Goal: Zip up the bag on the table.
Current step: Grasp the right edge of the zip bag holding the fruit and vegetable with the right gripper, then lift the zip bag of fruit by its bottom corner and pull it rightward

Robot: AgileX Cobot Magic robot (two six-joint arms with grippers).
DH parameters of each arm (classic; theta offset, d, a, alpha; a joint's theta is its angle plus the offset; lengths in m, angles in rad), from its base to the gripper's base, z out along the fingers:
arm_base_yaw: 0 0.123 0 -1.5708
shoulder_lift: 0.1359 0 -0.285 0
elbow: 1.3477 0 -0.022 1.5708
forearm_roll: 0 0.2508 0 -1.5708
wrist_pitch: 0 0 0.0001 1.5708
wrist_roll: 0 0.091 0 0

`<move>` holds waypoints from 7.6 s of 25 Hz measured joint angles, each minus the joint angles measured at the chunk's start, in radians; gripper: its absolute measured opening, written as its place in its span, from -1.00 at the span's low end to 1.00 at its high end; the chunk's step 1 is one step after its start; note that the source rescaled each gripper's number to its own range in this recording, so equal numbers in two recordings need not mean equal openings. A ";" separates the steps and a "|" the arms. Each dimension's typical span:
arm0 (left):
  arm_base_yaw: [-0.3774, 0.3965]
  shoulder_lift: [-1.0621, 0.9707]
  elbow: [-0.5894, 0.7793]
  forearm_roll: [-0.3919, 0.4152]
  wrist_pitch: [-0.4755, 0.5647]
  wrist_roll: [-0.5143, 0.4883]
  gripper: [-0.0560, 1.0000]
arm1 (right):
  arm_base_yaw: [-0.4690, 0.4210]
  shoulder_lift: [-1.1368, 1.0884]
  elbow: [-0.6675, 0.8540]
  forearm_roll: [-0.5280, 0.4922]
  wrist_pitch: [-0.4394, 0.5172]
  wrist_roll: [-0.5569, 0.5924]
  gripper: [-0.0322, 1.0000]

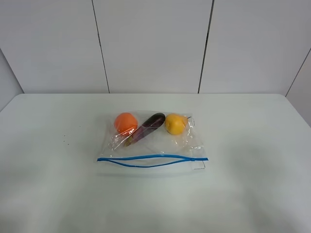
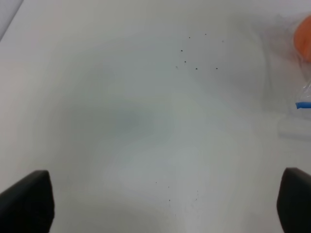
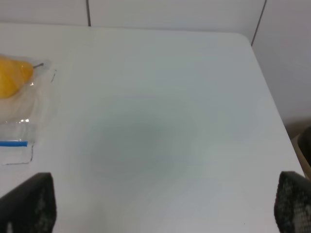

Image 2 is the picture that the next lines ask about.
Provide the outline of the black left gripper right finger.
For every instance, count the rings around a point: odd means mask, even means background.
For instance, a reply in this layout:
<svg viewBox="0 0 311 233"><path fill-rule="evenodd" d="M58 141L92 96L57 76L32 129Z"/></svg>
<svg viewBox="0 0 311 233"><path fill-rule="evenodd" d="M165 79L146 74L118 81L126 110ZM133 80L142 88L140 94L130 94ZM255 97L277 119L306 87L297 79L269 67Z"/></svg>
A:
<svg viewBox="0 0 311 233"><path fill-rule="evenodd" d="M285 233L309 233L311 176L295 167L286 168L281 178L276 208Z"/></svg>

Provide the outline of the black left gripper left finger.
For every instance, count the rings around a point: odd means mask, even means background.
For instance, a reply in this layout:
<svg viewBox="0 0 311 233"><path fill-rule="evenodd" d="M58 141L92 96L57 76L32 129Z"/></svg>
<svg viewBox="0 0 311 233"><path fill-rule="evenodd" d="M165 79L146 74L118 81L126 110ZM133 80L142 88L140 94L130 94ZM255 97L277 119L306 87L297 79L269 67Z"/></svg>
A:
<svg viewBox="0 0 311 233"><path fill-rule="evenodd" d="M2 233L48 233L55 216L47 170L36 170L0 194Z"/></svg>

